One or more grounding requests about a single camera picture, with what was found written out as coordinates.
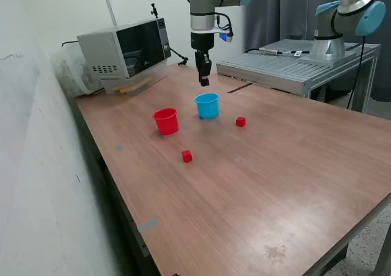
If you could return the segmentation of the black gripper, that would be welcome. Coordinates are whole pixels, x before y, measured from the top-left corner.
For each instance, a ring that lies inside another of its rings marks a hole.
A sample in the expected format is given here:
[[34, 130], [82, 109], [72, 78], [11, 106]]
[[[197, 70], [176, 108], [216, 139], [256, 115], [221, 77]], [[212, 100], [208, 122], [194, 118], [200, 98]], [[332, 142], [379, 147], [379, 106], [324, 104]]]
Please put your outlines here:
[[201, 86], [209, 86], [209, 75], [212, 62], [210, 61], [208, 54], [202, 51], [209, 51], [214, 47], [214, 34], [198, 34], [191, 32], [191, 47], [196, 50], [194, 54], [199, 82]]

